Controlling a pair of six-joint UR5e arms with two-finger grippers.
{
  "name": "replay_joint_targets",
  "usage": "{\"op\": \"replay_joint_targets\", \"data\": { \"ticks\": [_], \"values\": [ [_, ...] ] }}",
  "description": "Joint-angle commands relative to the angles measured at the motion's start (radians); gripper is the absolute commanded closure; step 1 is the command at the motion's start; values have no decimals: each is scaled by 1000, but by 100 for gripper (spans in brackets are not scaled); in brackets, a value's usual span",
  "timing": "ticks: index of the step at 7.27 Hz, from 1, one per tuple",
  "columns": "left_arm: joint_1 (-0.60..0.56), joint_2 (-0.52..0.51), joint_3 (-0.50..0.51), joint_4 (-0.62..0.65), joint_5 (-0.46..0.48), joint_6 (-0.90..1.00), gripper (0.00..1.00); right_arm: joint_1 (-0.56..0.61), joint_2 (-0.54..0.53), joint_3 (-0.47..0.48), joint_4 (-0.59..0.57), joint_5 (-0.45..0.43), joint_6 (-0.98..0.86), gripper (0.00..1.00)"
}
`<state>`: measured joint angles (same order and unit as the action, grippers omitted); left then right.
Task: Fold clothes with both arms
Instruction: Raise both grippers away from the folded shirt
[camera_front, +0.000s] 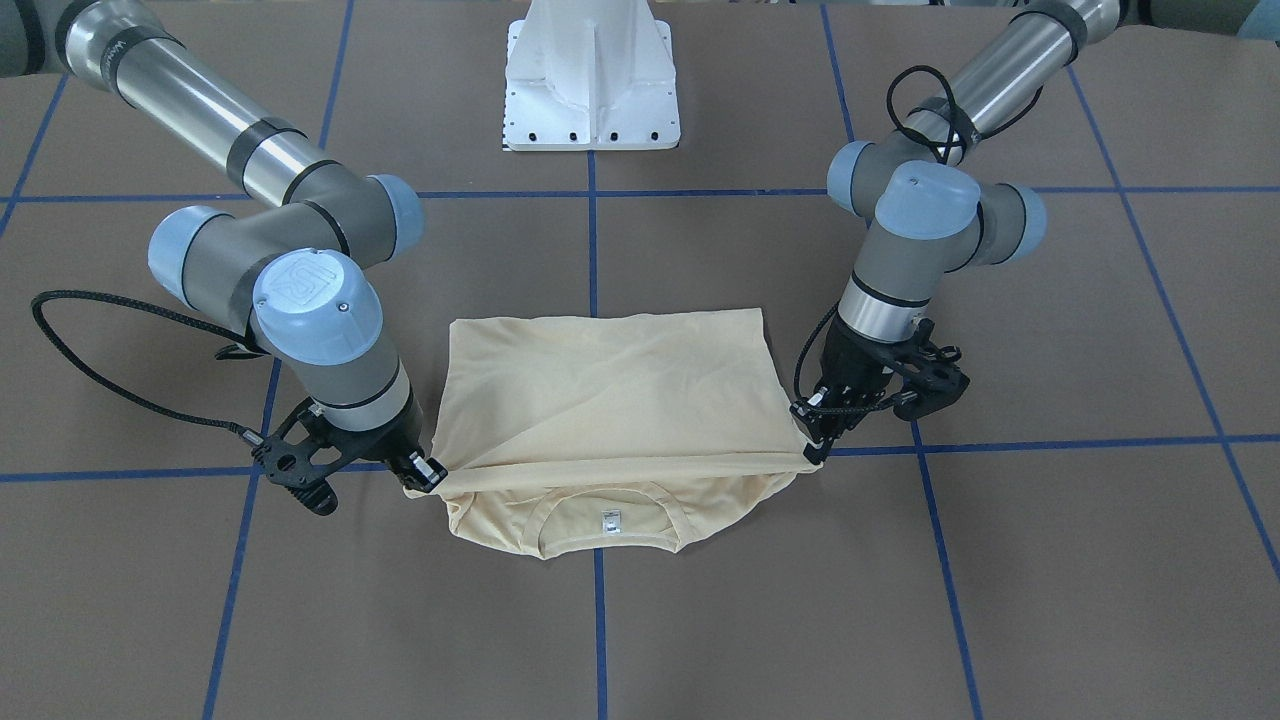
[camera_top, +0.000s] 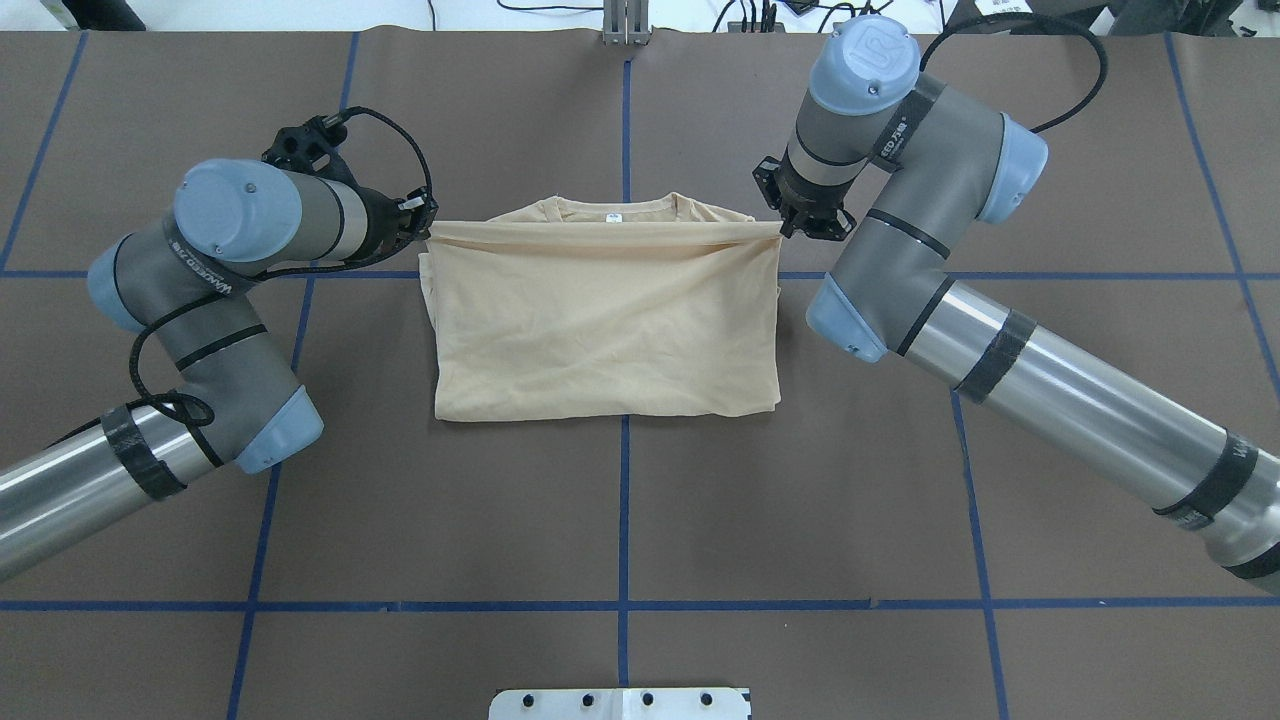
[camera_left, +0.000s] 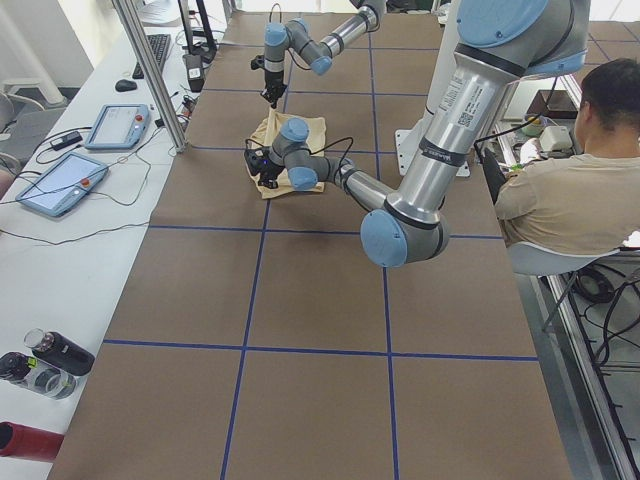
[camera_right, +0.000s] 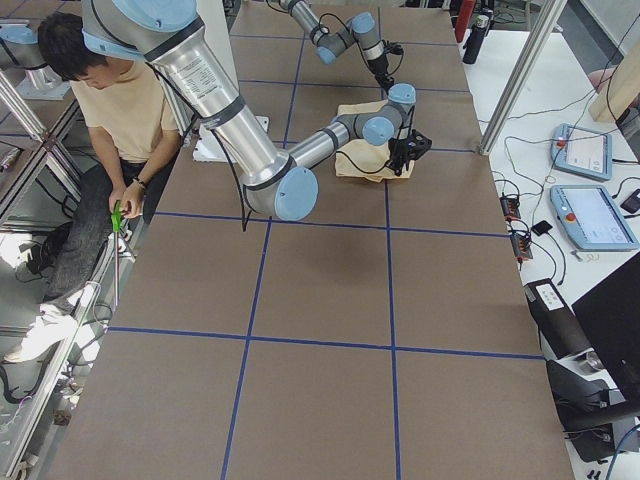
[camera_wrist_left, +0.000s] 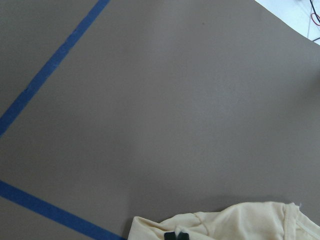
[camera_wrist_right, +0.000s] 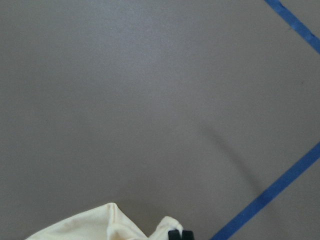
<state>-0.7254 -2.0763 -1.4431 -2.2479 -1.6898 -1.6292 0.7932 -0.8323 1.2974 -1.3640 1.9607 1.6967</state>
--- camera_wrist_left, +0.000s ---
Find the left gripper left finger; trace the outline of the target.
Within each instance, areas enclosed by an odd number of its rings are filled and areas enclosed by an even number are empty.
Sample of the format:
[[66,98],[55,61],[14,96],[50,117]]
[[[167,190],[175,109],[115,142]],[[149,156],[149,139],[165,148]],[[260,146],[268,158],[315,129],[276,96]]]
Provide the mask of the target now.
[[175,232],[165,232],[164,233],[164,240],[176,240],[177,236]]

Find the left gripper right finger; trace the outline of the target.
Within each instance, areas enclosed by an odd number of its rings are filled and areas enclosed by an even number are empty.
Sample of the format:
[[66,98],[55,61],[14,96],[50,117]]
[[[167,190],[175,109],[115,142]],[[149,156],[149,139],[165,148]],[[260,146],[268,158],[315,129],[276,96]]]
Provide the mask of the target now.
[[190,240],[189,234],[186,232],[180,232],[178,234],[178,240]]

